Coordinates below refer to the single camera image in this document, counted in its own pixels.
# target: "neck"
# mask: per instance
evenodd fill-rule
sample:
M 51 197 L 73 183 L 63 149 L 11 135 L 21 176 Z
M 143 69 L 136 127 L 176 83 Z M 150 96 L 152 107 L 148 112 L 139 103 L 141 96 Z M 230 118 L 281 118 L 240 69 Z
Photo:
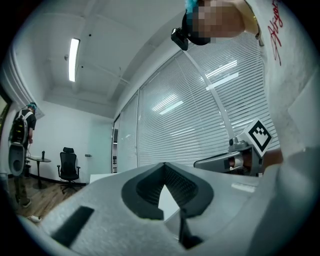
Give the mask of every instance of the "neck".
M 244 31 L 251 34 L 258 34 L 258 22 L 255 20 L 255 14 L 250 9 L 249 5 L 244 0 L 231 0 L 234 6 L 239 10 L 242 15 L 244 23 Z

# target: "white shirt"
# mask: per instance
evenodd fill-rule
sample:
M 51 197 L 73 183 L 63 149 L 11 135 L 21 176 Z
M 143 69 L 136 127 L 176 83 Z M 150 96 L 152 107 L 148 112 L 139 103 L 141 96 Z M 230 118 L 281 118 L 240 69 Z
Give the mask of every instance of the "white shirt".
M 264 46 L 265 93 L 283 157 L 320 146 L 319 53 L 280 0 L 246 0 Z

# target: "chair base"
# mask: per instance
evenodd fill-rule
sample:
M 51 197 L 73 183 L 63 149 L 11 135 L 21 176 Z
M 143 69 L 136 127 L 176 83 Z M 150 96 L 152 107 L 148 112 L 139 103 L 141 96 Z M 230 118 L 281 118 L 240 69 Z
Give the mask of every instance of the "chair base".
M 64 189 L 62 189 L 62 194 L 66 193 L 65 192 L 66 189 L 73 189 L 76 192 L 78 191 L 75 189 L 75 187 L 81 187 L 81 185 L 73 184 L 72 182 L 75 183 L 73 180 L 68 180 L 68 184 L 60 186 L 61 189 L 65 187 Z

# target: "baseboard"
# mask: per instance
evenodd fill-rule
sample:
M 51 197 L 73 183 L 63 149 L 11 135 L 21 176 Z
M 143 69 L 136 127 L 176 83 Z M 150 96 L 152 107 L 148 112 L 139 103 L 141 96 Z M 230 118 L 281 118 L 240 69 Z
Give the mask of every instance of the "baseboard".
M 38 179 L 38 175 L 34 175 L 34 174 L 31 174 L 31 173 L 30 173 L 30 177 Z M 65 184 L 65 185 L 68 184 L 68 182 L 66 182 L 66 181 L 55 180 L 55 179 L 51 179 L 51 178 L 40 177 L 40 180 L 42 180 L 44 182 L 51 182 L 51 183 L 58 183 L 58 184 Z M 79 182 L 75 182 L 75 183 L 72 183 L 72 184 L 79 185 L 79 186 L 87 185 L 86 183 L 79 183 Z

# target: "black t-shirt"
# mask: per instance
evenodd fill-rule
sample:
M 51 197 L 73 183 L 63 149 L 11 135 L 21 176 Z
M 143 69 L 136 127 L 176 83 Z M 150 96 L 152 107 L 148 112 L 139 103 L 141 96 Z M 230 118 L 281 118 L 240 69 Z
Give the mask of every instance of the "black t-shirt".
M 22 115 L 26 116 L 27 113 L 31 112 L 29 109 L 24 109 L 22 110 Z M 19 115 L 19 112 L 17 112 L 15 114 L 15 117 L 14 119 L 16 119 Z M 36 122 L 37 122 L 37 119 L 35 117 L 34 114 L 31 114 L 28 116 L 28 118 L 26 119 L 26 123 L 27 123 L 27 133 L 29 134 L 29 129 L 32 128 L 33 130 L 35 129 L 36 127 Z

